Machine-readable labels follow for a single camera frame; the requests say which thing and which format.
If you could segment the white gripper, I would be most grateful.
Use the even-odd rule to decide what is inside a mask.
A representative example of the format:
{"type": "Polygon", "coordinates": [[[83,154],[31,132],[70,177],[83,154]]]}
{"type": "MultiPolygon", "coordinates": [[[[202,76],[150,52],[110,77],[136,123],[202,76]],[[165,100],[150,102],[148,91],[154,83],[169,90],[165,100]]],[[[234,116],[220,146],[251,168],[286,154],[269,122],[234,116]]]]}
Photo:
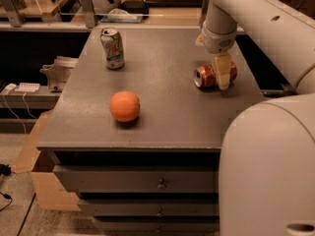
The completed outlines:
{"type": "Polygon", "coordinates": [[[205,46],[206,49],[216,54],[213,59],[213,66],[216,81],[220,90],[228,89],[230,85],[231,56],[229,50],[237,35],[237,23],[204,21],[201,34],[195,40],[196,46],[205,46]]]}

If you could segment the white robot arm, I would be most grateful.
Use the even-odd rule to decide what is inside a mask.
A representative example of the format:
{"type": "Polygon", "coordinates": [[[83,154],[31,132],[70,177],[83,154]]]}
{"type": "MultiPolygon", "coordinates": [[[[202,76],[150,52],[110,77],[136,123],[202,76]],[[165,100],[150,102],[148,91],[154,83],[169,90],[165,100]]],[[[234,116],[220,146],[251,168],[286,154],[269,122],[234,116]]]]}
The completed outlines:
{"type": "Polygon", "coordinates": [[[275,64],[294,96],[241,112],[221,145],[220,236],[315,236],[315,21],[279,0],[208,0],[202,26],[216,79],[242,28],[275,64]]]}

